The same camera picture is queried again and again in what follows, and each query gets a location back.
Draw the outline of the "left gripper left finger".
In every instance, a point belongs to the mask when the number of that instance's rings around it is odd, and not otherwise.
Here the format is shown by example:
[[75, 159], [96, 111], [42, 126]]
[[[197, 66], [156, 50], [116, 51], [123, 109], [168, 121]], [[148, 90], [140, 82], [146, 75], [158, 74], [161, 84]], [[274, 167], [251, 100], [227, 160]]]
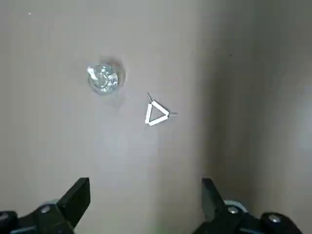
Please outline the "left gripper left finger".
[[57, 201], [47, 202], [19, 217], [15, 211], [0, 212], [2, 234], [73, 234], [91, 203], [90, 179], [79, 178]]

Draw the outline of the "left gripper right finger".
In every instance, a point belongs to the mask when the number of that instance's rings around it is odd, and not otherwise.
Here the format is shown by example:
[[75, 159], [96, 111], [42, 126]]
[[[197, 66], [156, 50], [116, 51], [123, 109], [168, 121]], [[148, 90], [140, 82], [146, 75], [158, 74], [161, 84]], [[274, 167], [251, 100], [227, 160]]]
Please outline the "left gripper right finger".
[[259, 218], [242, 203], [223, 199], [213, 180], [201, 179], [201, 204], [205, 220], [195, 234], [301, 234], [302, 231], [286, 215], [264, 212]]

